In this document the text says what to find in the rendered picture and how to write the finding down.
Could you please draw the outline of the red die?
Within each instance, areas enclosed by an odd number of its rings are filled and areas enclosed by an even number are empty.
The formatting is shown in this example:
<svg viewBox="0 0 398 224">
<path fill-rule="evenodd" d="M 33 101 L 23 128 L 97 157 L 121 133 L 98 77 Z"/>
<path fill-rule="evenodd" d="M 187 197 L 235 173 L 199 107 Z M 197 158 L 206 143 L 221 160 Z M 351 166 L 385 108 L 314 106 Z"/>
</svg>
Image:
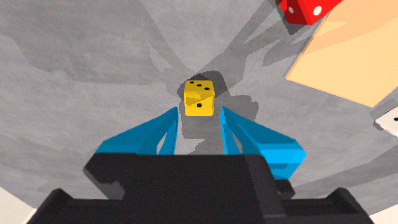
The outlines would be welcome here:
<svg viewBox="0 0 398 224">
<path fill-rule="evenodd" d="M 312 25 L 343 0 L 278 0 L 291 24 Z"/>
</svg>

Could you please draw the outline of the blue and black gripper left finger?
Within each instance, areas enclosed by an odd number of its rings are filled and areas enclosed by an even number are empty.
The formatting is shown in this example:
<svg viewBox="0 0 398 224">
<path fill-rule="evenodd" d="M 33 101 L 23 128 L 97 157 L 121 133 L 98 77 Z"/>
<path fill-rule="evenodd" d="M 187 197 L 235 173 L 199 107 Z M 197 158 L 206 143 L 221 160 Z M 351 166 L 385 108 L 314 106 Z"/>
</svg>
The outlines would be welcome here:
<svg viewBox="0 0 398 224">
<path fill-rule="evenodd" d="M 137 153 L 138 155 L 174 155 L 178 120 L 178 108 L 173 107 L 159 117 L 104 140 L 95 153 L 109 152 Z M 157 154 L 158 143 L 164 135 L 166 135 L 165 141 Z"/>
</svg>

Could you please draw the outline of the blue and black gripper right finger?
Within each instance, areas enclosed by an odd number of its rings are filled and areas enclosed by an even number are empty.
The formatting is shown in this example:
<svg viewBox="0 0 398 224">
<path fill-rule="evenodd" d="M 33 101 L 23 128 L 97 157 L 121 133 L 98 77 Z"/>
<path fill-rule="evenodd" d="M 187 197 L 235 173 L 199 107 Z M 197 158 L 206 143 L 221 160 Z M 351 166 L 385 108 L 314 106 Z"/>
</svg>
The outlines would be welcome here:
<svg viewBox="0 0 398 224">
<path fill-rule="evenodd" d="M 225 154 L 264 156 L 275 180 L 288 180 L 306 157 L 295 139 L 239 116 L 224 106 L 221 107 L 220 121 Z M 242 152 L 233 135 L 241 143 Z"/>
</svg>

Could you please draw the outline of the peach flat mat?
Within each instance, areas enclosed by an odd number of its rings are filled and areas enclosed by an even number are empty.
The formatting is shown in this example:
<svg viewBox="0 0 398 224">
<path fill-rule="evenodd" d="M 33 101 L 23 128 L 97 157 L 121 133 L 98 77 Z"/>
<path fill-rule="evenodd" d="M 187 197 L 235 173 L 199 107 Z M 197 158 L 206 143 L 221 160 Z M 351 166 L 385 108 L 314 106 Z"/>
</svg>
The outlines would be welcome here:
<svg viewBox="0 0 398 224">
<path fill-rule="evenodd" d="M 285 76 L 370 107 L 398 86 L 398 0 L 343 0 Z"/>
</svg>

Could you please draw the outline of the yellow die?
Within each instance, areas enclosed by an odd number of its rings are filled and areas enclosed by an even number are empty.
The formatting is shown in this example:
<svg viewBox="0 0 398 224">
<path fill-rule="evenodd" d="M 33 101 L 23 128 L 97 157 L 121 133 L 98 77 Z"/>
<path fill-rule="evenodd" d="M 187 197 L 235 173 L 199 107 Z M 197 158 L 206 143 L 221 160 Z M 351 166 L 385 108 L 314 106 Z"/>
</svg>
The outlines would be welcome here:
<svg viewBox="0 0 398 224">
<path fill-rule="evenodd" d="M 184 90 L 187 116 L 212 116 L 214 109 L 212 81 L 187 81 Z"/>
</svg>

